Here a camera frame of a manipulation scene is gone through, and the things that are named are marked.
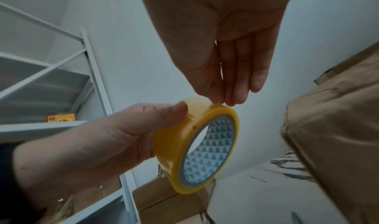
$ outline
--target shelving unit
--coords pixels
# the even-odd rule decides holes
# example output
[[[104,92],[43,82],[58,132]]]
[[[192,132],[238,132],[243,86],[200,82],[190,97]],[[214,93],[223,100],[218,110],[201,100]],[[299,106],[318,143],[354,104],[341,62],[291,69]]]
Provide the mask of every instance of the shelving unit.
[[[83,124],[85,121],[44,121],[50,113],[76,112],[92,90],[96,92],[103,115],[113,113],[85,29],[81,28],[81,35],[77,35],[2,2],[0,11],[73,38],[83,45],[82,50],[56,64],[0,52],[0,142],[46,137]],[[60,66],[80,55],[86,56],[90,75],[60,69]],[[131,198],[136,185],[131,171],[121,175],[120,182],[120,190],[62,223],[78,223],[115,202],[124,202],[131,220],[137,223],[138,215]]]

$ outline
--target yellow tape roll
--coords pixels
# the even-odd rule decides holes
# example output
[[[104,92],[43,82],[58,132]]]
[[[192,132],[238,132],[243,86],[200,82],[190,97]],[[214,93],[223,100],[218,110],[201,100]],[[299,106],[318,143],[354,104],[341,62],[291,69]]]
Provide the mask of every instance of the yellow tape roll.
[[[184,101],[188,105],[185,120],[156,132],[152,148],[173,188],[181,194],[189,194],[212,181],[224,166],[237,141],[239,123],[232,108],[213,104],[205,98]],[[188,152],[207,126],[203,141]]]

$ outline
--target orange box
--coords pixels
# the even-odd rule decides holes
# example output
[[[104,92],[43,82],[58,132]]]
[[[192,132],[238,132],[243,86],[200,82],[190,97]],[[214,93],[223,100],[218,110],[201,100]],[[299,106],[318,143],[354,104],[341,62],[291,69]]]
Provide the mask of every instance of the orange box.
[[[48,123],[51,122],[72,122],[76,120],[75,114],[59,114],[46,117]]]

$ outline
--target dark sleeve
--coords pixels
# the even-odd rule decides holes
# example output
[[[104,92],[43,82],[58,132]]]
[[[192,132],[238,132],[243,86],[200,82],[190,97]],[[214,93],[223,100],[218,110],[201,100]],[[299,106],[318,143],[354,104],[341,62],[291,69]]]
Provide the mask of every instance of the dark sleeve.
[[[41,214],[36,212],[16,182],[13,173],[13,151],[19,144],[0,144],[0,222],[36,223]]]

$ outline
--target shelf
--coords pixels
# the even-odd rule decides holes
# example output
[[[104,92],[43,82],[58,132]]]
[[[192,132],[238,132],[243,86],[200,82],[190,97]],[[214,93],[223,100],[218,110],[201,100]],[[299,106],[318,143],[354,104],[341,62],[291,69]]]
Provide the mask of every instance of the shelf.
[[[100,201],[92,204],[91,206],[87,207],[86,209],[78,212],[77,214],[69,217],[68,219],[64,220],[60,224],[75,224],[79,223],[80,221],[95,215],[98,211],[105,207],[109,207],[110,204],[114,203],[120,203],[124,199],[122,197],[122,189],[112,193],[111,195],[101,199]]]
[[[0,52],[0,91],[50,66],[52,64]],[[50,114],[75,112],[92,86],[87,74],[55,69],[1,100],[0,124],[44,122]]]
[[[76,127],[85,122],[3,124],[0,125],[0,143],[42,138]]]

